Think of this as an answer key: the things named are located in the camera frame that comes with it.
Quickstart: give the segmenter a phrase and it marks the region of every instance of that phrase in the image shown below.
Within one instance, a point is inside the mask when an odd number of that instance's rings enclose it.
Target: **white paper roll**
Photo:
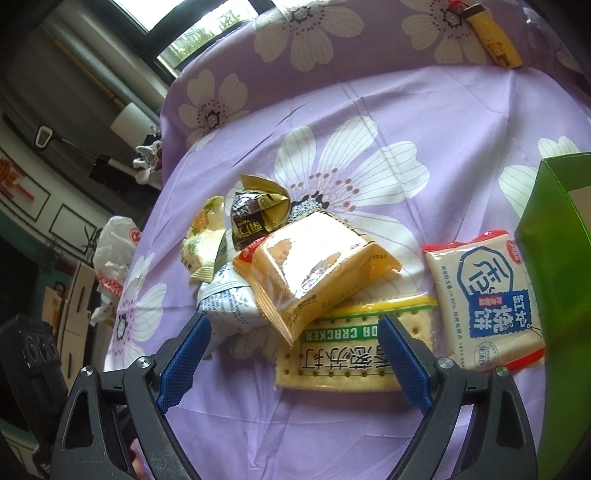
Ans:
[[[135,149],[143,145],[148,135],[154,135],[154,127],[153,121],[136,104],[130,103],[117,115],[111,130]]]

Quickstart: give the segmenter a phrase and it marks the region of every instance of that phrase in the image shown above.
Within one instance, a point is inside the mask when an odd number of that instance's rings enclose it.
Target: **drawer handle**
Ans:
[[[84,290],[85,288],[82,287],[82,290],[80,291],[80,298],[78,299],[78,306],[76,307],[76,313],[80,313],[80,306],[82,305],[82,297],[84,296]]]

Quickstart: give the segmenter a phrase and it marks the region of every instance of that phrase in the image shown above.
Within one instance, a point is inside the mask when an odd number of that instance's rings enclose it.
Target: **yellow bottle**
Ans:
[[[514,69],[523,64],[513,42],[482,4],[466,8],[461,16],[470,22],[476,35],[499,67]]]

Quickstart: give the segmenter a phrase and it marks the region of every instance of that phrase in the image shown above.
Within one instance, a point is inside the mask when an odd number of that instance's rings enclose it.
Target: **yellow snack package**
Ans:
[[[289,348],[280,342],[275,386],[334,392],[400,390],[378,342],[378,319],[395,313],[414,338],[433,350],[433,307],[427,294],[339,306],[313,321]]]
[[[232,242],[241,250],[260,237],[277,230],[290,212],[290,197],[274,181],[241,175],[243,192],[232,203]]]
[[[256,240],[233,260],[256,305],[293,345],[312,320],[400,263],[332,215],[314,212]]]
[[[181,262],[191,273],[189,283],[211,282],[227,260],[223,202],[221,196],[208,199],[185,235]]]

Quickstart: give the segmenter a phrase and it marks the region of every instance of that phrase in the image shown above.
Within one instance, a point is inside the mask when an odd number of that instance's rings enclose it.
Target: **blue gripper pad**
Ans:
[[[378,342],[408,403],[420,408],[426,415],[433,406],[429,376],[388,315],[383,315],[378,321]]]
[[[212,324],[205,315],[201,315],[160,375],[160,395],[156,405],[163,414],[178,405],[193,385],[193,374],[211,337]]]

